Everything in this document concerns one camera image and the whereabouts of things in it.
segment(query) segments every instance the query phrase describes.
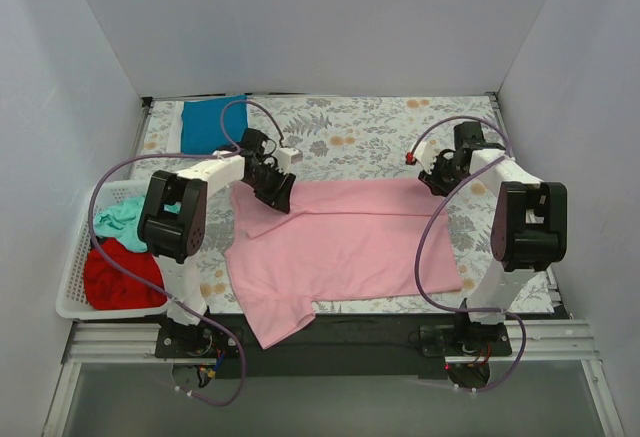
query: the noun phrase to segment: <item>blue towel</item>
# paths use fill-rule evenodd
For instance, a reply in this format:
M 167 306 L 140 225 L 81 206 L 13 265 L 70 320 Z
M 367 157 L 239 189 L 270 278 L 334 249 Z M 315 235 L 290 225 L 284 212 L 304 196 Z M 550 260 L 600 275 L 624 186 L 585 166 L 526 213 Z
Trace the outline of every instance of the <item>blue towel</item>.
M 220 146 L 229 145 L 220 128 L 220 113 L 229 102 L 246 98 L 246 95 L 237 95 L 202 102 L 185 102 L 182 111 L 180 152 L 212 154 Z M 239 142 L 248 127 L 246 104 L 229 107 L 224 117 L 224 126 L 231 138 Z
M 132 197 L 107 207 L 93 218 L 98 237 L 113 237 L 130 252 L 146 252 L 147 244 L 138 239 L 138 222 L 142 215 L 144 196 Z M 164 210 L 178 213 L 180 204 L 165 205 Z

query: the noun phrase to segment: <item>white enclosure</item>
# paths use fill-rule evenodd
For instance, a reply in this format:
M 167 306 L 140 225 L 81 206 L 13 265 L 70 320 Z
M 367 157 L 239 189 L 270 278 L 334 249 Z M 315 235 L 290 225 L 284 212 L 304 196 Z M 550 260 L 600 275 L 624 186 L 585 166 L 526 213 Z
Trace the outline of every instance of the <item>white enclosure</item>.
M 640 0 L 547 0 L 500 92 L 519 161 L 569 192 L 560 290 L 640 435 Z
M 496 91 L 544 0 L 88 0 L 141 95 Z
M 54 300 L 78 207 L 131 152 L 140 101 L 84 0 L 0 0 L 2 435 L 40 435 L 71 322 Z
M 68 336 L 81 199 L 127 157 L 139 97 L 500 90 L 527 170 L 569 191 L 563 298 L 640 435 L 640 0 L 0 0 L 3 435 L 38 435 Z

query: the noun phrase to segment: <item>laundry basket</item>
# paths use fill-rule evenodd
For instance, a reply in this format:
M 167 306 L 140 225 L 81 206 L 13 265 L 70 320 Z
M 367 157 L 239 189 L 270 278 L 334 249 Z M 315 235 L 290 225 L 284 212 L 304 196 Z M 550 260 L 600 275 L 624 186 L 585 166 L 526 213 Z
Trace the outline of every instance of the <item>laundry basket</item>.
M 99 212 L 131 197 L 145 195 L 148 186 L 148 179 L 106 183 L 98 194 L 95 211 Z M 82 214 L 76 224 L 77 230 L 69 248 L 62 274 L 62 282 L 60 282 L 60 288 L 58 289 L 56 311 L 61 317 L 77 320 L 128 319 L 165 312 L 169 306 L 169 301 L 160 307 L 127 310 L 96 310 L 87 302 L 87 296 L 84 292 L 83 273 L 90 247 L 89 226 L 87 224 L 90 197 L 91 192 L 87 196 L 82 208 Z

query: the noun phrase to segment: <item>shirt sleeve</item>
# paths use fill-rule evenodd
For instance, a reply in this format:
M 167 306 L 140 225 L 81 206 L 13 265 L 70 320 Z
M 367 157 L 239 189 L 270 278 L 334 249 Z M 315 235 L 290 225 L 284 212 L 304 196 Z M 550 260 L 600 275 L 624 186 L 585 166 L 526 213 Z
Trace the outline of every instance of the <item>shirt sleeve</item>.
M 257 294 L 237 297 L 263 349 L 306 327 L 316 317 L 307 297 Z

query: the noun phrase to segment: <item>table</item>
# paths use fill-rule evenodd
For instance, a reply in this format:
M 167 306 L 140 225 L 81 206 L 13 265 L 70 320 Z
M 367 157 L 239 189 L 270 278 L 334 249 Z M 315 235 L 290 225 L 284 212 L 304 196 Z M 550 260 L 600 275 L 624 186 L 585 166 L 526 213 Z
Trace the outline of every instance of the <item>table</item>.
M 328 97 L 251 96 L 270 110 L 282 127 L 286 143 L 304 153 L 292 172 L 300 181 L 381 178 L 417 178 L 419 169 L 406 166 L 404 155 L 415 139 L 436 121 L 454 115 L 471 115 L 496 122 L 488 97 Z M 142 145 L 142 154 L 165 151 L 178 103 L 155 101 Z M 449 122 L 427 137 L 436 150 L 453 148 Z M 249 107 L 249 125 L 276 136 L 261 111 Z M 499 141 L 487 129 L 489 141 Z M 160 169 L 176 171 L 192 161 L 149 159 L 135 164 L 131 178 L 146 179 Z M 495 197 L 480 182 L 463 189 L 447 207 L 449 228 L 458 271 L 459 292 L 435 294 L 442 304 L 457 307 L 482 279 L 492 259 L 489 237 Z M 229 189 L 211 199 L 207 228 L 199 258 L 200 289 L 212 313 L 241 313 L 227 272 L 224 252 L 233 242 L 233 210 Z M 420 296 L 314 303 L 317 313 L 432 313 L 440 312 Z M 520 292 L 511 309 L 518 313 L 551 313 L 553 306 L 546 273 L 538 274 Z

